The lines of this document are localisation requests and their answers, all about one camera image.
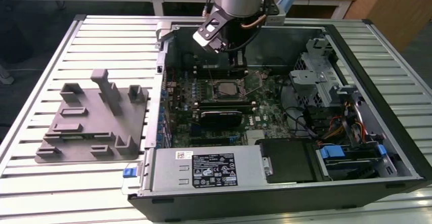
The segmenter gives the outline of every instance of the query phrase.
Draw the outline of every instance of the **orange wire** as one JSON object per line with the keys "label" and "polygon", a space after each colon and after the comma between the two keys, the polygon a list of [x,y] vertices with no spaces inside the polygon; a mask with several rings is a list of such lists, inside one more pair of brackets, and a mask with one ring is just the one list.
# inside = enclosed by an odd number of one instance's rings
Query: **orange wire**
{"label": "orange wire", "polygon": [[335,119],[339,119],[342,116],[335,116],[333,119],[331,119],[331,127],[330,127],[330,130],[333,130],[333,124],[334,124],[334,121]]}
{"label": "orange wire", "polygon": [[357,124],[361,126],[361,131],[362,131],[362,140],[366,142],[366,128],[365,124],[359,121],[357,121]]}

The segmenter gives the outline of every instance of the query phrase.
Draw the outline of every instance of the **motherboard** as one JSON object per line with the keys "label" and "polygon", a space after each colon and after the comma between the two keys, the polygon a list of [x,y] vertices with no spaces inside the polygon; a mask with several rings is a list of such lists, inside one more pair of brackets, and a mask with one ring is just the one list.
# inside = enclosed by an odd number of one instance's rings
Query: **motherboard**
{"label": "motherboard", "polygon": [[198,71],[173,72],[173,147],[254,145],[259,139],[290,138],[281,103],[283,77],[266,69],[249,71],[241,79],[219,79],[218,73],[206,72],[209,79]]}

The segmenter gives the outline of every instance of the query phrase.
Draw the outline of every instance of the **floor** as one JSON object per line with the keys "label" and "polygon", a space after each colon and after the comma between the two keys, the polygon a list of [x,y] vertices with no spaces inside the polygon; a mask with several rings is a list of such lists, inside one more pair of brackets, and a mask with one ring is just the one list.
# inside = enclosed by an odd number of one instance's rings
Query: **floor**
{"label": "floor", "polygon": [[[0,142],[9,132],[9,125],[22,110],[41,74],[51,60],[62,38],[77,14],[93,15],[154,15],[151,3],[134,2],[67,2],[61,10],[55,2],[0,1],[2,18],[15,20],[34,48],[33,58],[18,64],[3,63],[15,77],[13,85],[0,84]],[[202,4],[167,4],[169,16],[189,16],[202,13]],[[5,43],[0,30],[0,45]],[[421,32],[403,53],[419,75],[432,86],[430,59],[432,58],[432,23]]]}

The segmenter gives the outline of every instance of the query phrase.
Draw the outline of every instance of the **white sticker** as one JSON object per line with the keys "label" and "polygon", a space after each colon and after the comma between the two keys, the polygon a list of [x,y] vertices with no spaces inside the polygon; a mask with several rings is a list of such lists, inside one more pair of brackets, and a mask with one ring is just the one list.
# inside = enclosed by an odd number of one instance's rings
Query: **white sticker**
{"label": "white sticker", "polygon": [[193,159],[193,155],[194,155],[194,152],[193,151],[177,152],[177,159],[178,160],[182,160],[182,159]]}

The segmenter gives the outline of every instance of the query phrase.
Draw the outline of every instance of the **red wire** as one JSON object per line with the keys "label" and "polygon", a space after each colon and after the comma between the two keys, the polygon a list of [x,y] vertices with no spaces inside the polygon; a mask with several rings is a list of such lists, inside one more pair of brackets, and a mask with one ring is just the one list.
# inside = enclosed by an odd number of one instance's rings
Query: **red wire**
{"label": "red wire", "polygon": [[335,116],[333,119],[331,119],[331,127],[330,127],[330,130],[333,130],[333,124],[334,124],[334,120],[335,119],[339,119],[342,116]]}

